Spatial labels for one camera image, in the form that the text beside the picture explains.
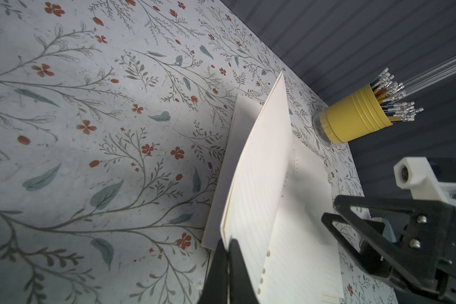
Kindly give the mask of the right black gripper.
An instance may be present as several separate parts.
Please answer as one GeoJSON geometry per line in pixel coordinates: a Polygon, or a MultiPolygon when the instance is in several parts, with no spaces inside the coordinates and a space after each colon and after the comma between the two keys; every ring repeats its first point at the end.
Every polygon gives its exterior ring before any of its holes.
{"type": "Polygon", "coordinates": [[[403,293],[456,303],[456,207],[432,200],[339,195],[334,209],[337,214],[324,213],[321,222],[365,274],[396,283],[403,293]],[[389,240],[383,235],[385,223],[359,217],[356,208],[407,218],[407,228],[398,241],[389,240]],[[356,230],[364,240],[362,249],[356,249],[334,224],[356,230]],[[400,282],[391,265],[403,267],[400,282]]]}

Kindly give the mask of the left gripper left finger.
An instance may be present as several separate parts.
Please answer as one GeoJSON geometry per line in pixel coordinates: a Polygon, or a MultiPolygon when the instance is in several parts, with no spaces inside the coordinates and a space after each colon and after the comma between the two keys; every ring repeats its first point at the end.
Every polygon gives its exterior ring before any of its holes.
{"type": "Polygon", "coordinates": [[[229,291],[229,254],[220,239],[198,304],[227,304],[229,291]]]}

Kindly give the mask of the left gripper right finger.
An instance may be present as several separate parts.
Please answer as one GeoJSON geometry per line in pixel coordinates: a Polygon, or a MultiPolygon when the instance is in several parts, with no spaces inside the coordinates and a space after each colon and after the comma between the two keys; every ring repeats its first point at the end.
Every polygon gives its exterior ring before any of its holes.
{"type": "Polygon", "coordinates": [[[230,241],[228,258],[229,303],[259,304],[244,263],[241,247],[236,239],[230,241]]]}

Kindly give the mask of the cream lined notebook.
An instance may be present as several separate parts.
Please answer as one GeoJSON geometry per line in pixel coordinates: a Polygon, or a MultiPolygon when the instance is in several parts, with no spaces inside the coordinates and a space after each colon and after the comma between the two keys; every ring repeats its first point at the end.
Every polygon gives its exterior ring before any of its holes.
{"type": "Polygon", "coordinates": [[[321,222],[332,210],[323,160],[292,133],[284,77],[264,104],[238,95],[201,244],[239,242],[259,303],[338,303],[338,245],[321,222]]]}

